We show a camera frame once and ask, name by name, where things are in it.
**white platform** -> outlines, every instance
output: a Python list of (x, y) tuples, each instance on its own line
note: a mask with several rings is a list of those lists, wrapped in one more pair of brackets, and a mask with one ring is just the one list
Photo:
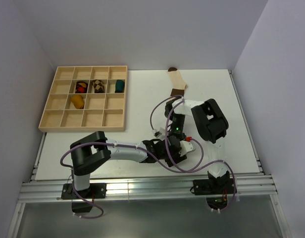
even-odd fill
[[(226, 162), (234, 173), (259, 173), (258, 165), (244, 119), (236, 98), (236, 94), (228, 70), (181, 70), (188, 89), (185, 98), (206, 101), (214, 98), (225, 114), (229, 129), (226, 136)], [(107, 132), (106, 137), (118, 141), (137, 142), (153, 138), (149, 125), (149, 116), (154, 106), (170, 95), (172, 84), (165, 70), (129, 71), (128, 92), (126, 101), (126, 130), (124, 132)], [(153, 117), (155, 127), (164, 127), (166, 118), (164, 107), (160, 106)], [(207, 150), (205, 142), (198, 135), (192, 118), (186, 117), (184, 132), (187, 136), (199, 140), (204, 146), (205, 158)], [(90, 133), (52, 133), (46, 135), (41, 153), (36, 180), (67, 179), (70, 170), (60, 165), (59, 159), (71, 143)], [(179, 165), (184, 169), (192, 168), (200, 158), (199, 148), (188, 155), (188, 159)], [(72, 164), (68, 156), (65, 163)], [(195, 174), (206, 174), (207, 170)], [(94, 173), (93, 178), (129, 178), (129, 177), (161, 177), (177, 176), (158, 163), (138, 164), (131, 161), (108, 161)]]

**yellow object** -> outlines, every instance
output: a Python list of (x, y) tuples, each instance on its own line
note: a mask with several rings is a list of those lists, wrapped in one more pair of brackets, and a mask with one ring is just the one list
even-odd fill
[(75, 95), (71, 98), (71, 102), (73, 103), (76, 109), (83, 109), (84, 108), (84, 101), (81, 95)]

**black mounting bracket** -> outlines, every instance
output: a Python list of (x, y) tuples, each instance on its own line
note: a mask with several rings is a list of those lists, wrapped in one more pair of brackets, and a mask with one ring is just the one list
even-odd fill
[(224, 186), (214, 188), (212, 182), (209, 179), (197, 179), (193, 180), (194, 195), (218, 195), (223, 194), (226, 189), (227, 194), (234, 193), (234, 182), (230, 178), (226, 181)]
[[(100, 199), (105, 198), (106, 195), (106, 183), (91, 183), (88, 189), (80, 191), (79, 194), (85, 199)], [(72, 184), (65, 183), (61, 193), (62, 200), (79, 199), (73, 192)]]

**wooden tray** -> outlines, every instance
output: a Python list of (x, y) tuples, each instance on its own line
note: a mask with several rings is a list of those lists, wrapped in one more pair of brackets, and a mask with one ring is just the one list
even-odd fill
[[(92, 80), (100, 79), (105, 93), (94, 93)], [(117, 80), (125, 82), (124, 93), (115, 93)], [(82, 96), (84, 109), (70, 101), (77, 95), (77, 81), (88, 83)], [(39, 129), (43, 132), (124, 131), (127, 66), (58, 67), (45, 105)]]

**white wall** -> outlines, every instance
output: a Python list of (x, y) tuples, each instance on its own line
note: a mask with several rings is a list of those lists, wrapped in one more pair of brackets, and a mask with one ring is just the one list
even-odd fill
[(267, 0), (15, 0), (53, 65), (234, 68)]
[(5, 237), (42, 133), (53, 69), (14, 2), (0, 0), (0, 238)]
[(305, 0), (269, 0), (234, 71), (262, 165), (305, 238)]

